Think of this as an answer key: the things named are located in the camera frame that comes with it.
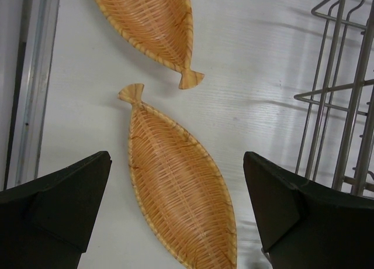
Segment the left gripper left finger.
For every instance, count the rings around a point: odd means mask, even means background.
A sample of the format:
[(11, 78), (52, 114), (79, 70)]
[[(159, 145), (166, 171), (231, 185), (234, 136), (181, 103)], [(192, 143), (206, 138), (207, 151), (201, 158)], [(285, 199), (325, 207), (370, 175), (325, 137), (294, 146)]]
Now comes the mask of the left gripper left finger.
[(99, 151), (1, 192), (1, 268), (77, 268), (112, 161)]

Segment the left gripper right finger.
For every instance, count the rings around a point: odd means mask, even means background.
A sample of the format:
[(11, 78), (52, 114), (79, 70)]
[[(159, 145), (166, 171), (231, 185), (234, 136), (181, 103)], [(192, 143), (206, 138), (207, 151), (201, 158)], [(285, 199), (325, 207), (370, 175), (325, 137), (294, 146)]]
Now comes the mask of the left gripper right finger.
[(373, 200), (325, 187), (254, 152), (245, 181), (273, 268), (372, 268)]

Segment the fish-shaped wicker plate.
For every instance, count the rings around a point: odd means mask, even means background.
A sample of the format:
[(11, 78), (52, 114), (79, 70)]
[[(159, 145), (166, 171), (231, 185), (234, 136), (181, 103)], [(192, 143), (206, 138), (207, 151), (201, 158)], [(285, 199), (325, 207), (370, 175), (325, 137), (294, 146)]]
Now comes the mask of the fish-shaped wicker plate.
[(104, 17), (135, 49), (181, 74), (180, 89), (201, 83), (191, 69), (191, 0), (95, 0)]
[(142, 100), (131, 105), (128, 163), (136, 201), (160, 243), (186, 268), (236, 268), (237, 228), (225, 180), (207, 150), (178, 122)]

